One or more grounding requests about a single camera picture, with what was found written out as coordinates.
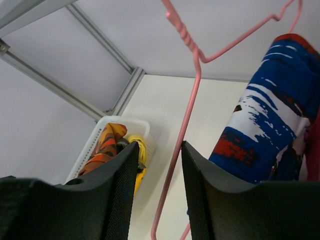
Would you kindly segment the pink hanger of blue trousers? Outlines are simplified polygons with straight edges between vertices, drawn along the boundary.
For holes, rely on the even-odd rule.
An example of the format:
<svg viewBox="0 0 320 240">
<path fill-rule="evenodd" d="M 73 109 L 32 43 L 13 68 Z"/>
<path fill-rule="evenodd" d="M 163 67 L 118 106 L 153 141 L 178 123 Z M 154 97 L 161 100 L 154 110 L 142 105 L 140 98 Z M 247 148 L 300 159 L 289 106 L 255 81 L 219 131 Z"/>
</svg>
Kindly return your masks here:
<svg viewBox="0 0 320 240">
<path fill-rule="evenodd" d="M 253 34 L 255 31 L 260 29 L 263 25 L 265 25 L 270 20 L 275 20 L 276 22 L 279 22 L 283 15 L 285 14 L 285 11 L 293 3 L 292 0 L 287 1 L 283 7 L 281 8 L 280 12 L 278 14 L 272 13 L 260 22 L 258 22 L 256 25 L 251 27 L 249 30 L 244 32 L 242 35 L 237 37 L 235 40 L 233 40 L 231 43 L 227 44 L 225 47 L 220 49 L 218 52 L 214 53 L 210 56 L 205 56 L 203 51 L 199 48 L 199 46 L 196 44 L 196 42 L 191 37 L 189 31 L 187 30 L 187 27 L 185 23 L 181 20 L 180 15 L 178 14 L 177 10 L 175 9 L 174 5 L 169 0 L 163 0 L 162 1 L 164 7 L 166 8 L 166 18 L 169 20 L 169 22 L 173 25 L 173 27 L 176 29 L 176 31 L 179 33 L 179 36 L 181 40 L 183 41 L 184 45 L 191 51 L 193 56 L 193 63 L 195 67 L 195 79 L 194 84 L 191 90 L 191 94 L 189 97 L 189 101 L 185 110 L 185 114 L 181 123 L 180 131 L 176 140 L 176 144 L 174 147 L 174 151 L 171 157 L 171 161 L 169 164 L 169 168 L 166 174 L 166 178 L 163 184 L 163 188 L 161 191 L 161 195 L 159 198 L 158 206 L 156 209 L 155 217 L 152 223 L 151 231 L 150 231 L 150 237 L 152 240 L 155 240 L 157 238 L 157 229 L 159 225 L 159 221 L 162 215 L 163 207 L 167 198 L 167 194 L 170 188 L 170 184 L 172 181 L 172 177 L 174 174 L 174 170 L 177 164 L 177 160 L 179 157 L 179 152 L 182 146 L 182 142 L 184 140 L 187 127 L 190 121 L 190 117 L 193 111 L 193 107 L 195 104 L 196 96 L 198 93 L 198 89 L 200 86 L 201 78 L 202 78 L 202 68 L 201 63 L 207 64 L 215 59 L 219 58 L 229 50 L 231 50 L 233 47 L 235 47 L 237 44 L 242 42 L 244 39 L 246 39 L 248 36 Z"/>
</svg>

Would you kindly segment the olive yellow camouflage trousers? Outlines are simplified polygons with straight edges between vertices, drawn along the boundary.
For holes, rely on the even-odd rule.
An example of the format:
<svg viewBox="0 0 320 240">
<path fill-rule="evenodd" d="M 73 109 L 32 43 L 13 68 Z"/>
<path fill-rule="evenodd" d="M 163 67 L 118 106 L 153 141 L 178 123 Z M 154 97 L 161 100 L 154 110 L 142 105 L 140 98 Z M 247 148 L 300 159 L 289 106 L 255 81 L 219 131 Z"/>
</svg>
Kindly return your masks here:
<svg viewBox="0 0 320 240">
<path fill-rule="evenodd" d="M 144 144 L 140 140 L 135 140 L 135 141 L 139 143 L 139 160 L 138 160 L 137 173 L 140 174 L 143 172 L 144 169 L 146 169 L 146 166 L 144 164 L 145 160 L 144 160 L 144 154 L 143 154 Z M 130 144 L 130 142 L 127 139 L 122 137 L 116 143 L 116 153 L 119 154 L 129 144 Z"/>
</svg>

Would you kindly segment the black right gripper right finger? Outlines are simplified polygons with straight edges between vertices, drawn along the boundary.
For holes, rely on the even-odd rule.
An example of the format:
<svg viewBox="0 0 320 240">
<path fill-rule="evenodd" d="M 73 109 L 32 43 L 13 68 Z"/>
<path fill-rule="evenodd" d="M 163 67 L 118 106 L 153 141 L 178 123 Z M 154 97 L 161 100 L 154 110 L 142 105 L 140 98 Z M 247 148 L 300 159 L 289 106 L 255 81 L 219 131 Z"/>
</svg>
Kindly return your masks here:
<svg viewBox="0 0 320 240">
<path fill-rule="evenodd" d="M 181 146 L 182 169 L 194 240 L 317 240 L 320 184 L 267 181 L 251 184 Z"/>
</svg>

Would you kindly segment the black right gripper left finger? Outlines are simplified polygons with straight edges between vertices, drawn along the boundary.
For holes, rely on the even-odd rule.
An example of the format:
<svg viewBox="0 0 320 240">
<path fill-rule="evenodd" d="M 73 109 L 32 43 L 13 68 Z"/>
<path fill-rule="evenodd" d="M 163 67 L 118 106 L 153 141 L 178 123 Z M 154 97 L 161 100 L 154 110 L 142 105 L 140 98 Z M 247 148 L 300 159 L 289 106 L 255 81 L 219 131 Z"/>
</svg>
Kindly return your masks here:
<svg viewBox="0 0 320 240">
<path fill-rule="evenodd" d="M 3 240 L 126 240 L 129 235 L 139 145 L 66 184 L 36 178 L 0 180 Z"/>
</svg>

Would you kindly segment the orange camouflage trousers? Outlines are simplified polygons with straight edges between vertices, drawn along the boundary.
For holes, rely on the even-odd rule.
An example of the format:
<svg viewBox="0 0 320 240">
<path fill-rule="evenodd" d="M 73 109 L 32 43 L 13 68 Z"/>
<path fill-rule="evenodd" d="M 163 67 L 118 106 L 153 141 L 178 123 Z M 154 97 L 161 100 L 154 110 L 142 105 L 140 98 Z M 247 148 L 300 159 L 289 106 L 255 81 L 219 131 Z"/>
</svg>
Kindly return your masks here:
<svg viewBox="0 0 320 240">
<path fill-rule="evenodd" d="M 127 134 L 127 131 L 126 126 L 123 124 L 107 123 L 96 142 L 89 160 L 79 171 L 78 176 L 85 175 L 114 158 L 117 155 L 116 143 Z"/>
</svg>

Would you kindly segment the blue white patterned trousers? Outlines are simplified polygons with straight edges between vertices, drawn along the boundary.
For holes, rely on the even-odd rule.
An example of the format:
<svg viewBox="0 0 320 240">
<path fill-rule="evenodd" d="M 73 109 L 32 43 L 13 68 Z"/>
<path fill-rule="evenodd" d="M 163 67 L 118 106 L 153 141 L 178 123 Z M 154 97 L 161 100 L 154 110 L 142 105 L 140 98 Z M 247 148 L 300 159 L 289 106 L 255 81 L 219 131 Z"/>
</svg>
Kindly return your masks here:
<svg viewBox="0 0 320 240">
<path fill-rule="evenodd" d="M 320 55 L 296 33 L 278 36 L 246 86 L 209 160 L 252 184 L 297 181 L 320 108 Z"/>
</svg>

